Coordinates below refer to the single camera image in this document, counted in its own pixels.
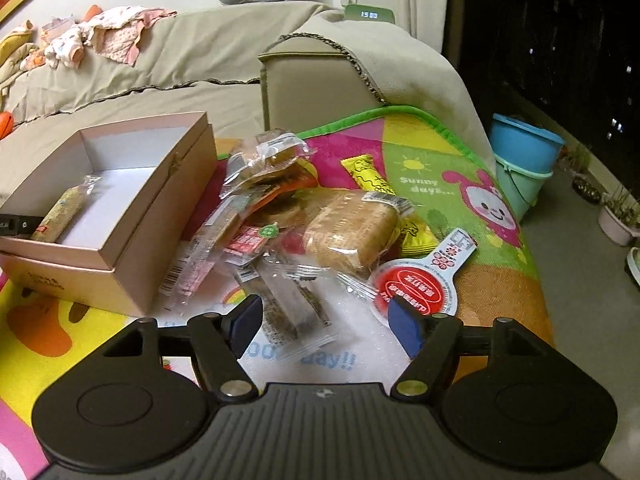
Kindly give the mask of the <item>blue plastic bucket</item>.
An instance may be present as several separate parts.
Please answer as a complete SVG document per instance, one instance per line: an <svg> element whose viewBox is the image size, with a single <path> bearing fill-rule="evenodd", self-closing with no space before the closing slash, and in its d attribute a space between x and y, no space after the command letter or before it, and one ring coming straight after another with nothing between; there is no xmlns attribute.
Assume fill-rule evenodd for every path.
<svg viewBox="0 0 640 480"><path fill-rule="evenodd" d="M551 171L565 145L549 130L500 114L492 115L489 142L498 157L537 174Z"/></svg>

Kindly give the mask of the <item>brown bread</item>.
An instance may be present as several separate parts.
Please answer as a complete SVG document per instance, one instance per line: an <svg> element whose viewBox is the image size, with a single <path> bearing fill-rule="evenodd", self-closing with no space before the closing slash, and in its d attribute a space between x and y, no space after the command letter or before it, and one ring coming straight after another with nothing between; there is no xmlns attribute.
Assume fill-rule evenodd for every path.
<svg viewBox="0 0 640 480"><path fill-rule="evenodd" d="M304 254L318 266L366 276L395 244L413 206L378 191L326 188L308 198Z"/></svg>

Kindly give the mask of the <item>orange snack packet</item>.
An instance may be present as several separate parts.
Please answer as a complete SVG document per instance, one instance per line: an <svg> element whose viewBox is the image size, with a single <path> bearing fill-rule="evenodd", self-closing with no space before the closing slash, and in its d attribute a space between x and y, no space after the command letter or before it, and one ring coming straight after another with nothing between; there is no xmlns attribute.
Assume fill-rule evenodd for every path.
<svg viewBox="0 0 640 480"><path fill-rule="evenodd" d="M310 171L294 165L278 176L251 183L242 191L234 192L233 220L242 222L265 206L287 200L294 193L317 185L317 178Z"/></svg>

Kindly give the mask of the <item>rice cracker stick packet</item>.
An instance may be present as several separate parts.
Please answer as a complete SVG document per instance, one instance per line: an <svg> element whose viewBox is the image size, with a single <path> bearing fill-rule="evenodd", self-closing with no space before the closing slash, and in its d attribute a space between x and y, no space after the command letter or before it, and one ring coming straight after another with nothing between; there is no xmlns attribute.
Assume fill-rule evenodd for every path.
<svg viewBox="0 0 640 480"><path fill-rule="evenodd" d="M100 176L92 174L85 176L78 185L68 188L43 217L30 239L36 242L55 243L85 206L99 180L101 180Z"/></svg>

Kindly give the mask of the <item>yellow cheese snack bar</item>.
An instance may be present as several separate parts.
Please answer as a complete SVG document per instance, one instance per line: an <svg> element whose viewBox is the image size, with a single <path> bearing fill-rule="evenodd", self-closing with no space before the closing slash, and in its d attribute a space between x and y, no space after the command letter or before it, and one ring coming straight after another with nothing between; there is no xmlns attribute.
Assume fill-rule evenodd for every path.
<svg viewBox="0 0 640 480"><path fill-rule="evenodd" d="M396 194L375 168L370 154L342 159L341 165L362 190ZM401 257L421 258L432 252L437 245L438 239L416 212L402 219L399 249Z"/></svg>

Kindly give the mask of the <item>round cookie packet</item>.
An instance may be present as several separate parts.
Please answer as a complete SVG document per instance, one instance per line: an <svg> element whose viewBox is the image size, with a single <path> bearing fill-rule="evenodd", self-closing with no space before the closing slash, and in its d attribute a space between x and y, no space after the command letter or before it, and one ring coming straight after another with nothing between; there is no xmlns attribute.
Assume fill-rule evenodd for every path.
<svg viewBox="0 0 640 480"><path fill-rule="evenodd" d="M268 130L236 144L227 160L227 172L220 197L255 183L280 177L299 159L309 158L314 149L291 131Z"/></svg>

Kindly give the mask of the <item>white flower pot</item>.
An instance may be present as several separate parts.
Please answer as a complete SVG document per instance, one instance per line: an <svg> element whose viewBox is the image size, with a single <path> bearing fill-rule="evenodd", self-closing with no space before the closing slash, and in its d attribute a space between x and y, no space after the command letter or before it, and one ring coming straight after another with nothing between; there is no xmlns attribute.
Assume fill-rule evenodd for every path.
<svg viewBox="0 0 640 480"><path fill-rule="evenodd" d="M604 235L618 246L630 246L639 237L639 230L623 224L608 206L601 208L598 223Z"/></svg>

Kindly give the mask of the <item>hawthorn lollipop packet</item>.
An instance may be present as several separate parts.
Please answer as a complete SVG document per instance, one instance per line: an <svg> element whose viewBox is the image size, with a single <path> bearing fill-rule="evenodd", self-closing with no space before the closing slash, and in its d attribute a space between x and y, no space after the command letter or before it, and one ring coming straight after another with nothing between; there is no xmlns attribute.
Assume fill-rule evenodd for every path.
<svg viewBox="0 0 640 480"><path fill-rule="evenodd" d="M279 234L280 228L277 223L242 226L224 248L224 262L232 266L246 266L261 256L267 245Z"/></svg>

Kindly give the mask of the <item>pink cardboard gift box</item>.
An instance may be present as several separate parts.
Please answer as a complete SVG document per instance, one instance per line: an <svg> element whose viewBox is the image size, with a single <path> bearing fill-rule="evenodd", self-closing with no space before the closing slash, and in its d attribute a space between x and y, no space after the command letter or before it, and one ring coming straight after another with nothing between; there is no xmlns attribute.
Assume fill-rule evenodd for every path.
<svg viewBox="0 0 640 480"><path fill-rule="evenodd" d="M3 237L2 270L45 295L145 315L216 166L203 112L80 129L6 194L1 210L42 217L95 177L88 202L55 243Z"/></svg>

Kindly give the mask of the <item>colourful cartoon play mat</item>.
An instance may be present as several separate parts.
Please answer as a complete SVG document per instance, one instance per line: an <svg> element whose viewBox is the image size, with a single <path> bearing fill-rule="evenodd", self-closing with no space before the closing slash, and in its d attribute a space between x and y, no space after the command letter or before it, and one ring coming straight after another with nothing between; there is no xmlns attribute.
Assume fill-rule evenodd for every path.
<svg viewBox="0 0 640 480"><path fill-rule="evenodd" d="M477 157L436 119L392 107L342 119L306 136L316 150L310 171L325 188L352 188L346 158L370 156L395 192L408 198L437 238L460 228L477 248L454 277L457 315L468 325L515 318L552 339L534 259L520 228L499 228L480 217L470 198L496 188ZM332 280L311 285L336 330L330 344L279 358L271 337L258 334L242 357L258 386L268 382L382 382L390 385L408 359L370 304ZM1 282L1 474L31 479L46 466L32 431L35 400L99 344L129 322L122 313L73 300L47 278L36 290Z"/></svg>

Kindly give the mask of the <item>beige sofa with cover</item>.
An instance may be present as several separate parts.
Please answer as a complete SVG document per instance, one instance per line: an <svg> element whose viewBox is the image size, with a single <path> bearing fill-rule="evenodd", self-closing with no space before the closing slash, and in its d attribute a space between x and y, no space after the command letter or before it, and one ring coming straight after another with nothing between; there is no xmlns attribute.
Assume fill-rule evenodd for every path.
<svg viewBox="0 0 640 480"><path fill-rule="evenodd" d="M431 114L495 168L454 66L396 25L301 1L180 14L143 33L134 65L88 52L76 68L18 76L2 103L16 126L1 143L1 193L11 195L76 130L104 122L204 110L217 136L239 139L387 105Z"/></svg>

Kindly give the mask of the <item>teal plastic bucket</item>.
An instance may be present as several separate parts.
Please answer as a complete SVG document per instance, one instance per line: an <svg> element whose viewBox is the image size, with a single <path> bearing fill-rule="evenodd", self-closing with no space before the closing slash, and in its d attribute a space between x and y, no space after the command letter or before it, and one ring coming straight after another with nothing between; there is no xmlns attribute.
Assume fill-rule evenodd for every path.
<svg viewBox="0 0 640 480"><path fill-rule="evenodd" d="M553 172L540 174L516 166L498 155L495 159L500 188L509 201L514 217L521 222L527 211L536 205L542 186L553 176Z"/></svg>

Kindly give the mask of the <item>orange toy ball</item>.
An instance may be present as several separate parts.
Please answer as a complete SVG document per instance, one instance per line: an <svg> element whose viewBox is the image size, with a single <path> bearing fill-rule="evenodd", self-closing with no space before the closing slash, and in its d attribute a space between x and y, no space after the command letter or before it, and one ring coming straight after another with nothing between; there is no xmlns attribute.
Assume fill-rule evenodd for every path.
<svg viewBox="0 0 640 480"><path fill-rule="evenodd" d="M14 129L14 118L9 112L0 113L0 140L6 138Z"/></svg>

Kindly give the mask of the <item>red round lid packet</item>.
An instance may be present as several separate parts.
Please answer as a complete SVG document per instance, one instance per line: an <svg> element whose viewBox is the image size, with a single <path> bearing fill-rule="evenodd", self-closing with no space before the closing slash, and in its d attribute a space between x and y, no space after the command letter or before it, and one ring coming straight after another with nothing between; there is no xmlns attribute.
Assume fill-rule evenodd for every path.
<svg viewBox="0 0 640 480"><path fill-rule="evenodd" d="M424 258L400 258L382 264L370 278L375 291L374 312L386 321L390 300L399 297L423 315L455 315L458 294L454 274L476 248L465 230L455 228Z"/></svg>

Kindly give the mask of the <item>dark cereal bar packet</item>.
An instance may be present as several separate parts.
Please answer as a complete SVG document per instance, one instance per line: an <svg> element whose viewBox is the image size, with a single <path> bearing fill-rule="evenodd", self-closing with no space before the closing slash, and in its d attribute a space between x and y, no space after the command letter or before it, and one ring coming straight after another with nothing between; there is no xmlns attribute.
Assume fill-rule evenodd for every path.
<svg viewBox="0 0 640 480"><path fill-rule="evenodd" d="M309 356L336 339L336 329L314 293L266 260L234 266L247 294L262 298L262 332L279 360Z"/></svg>

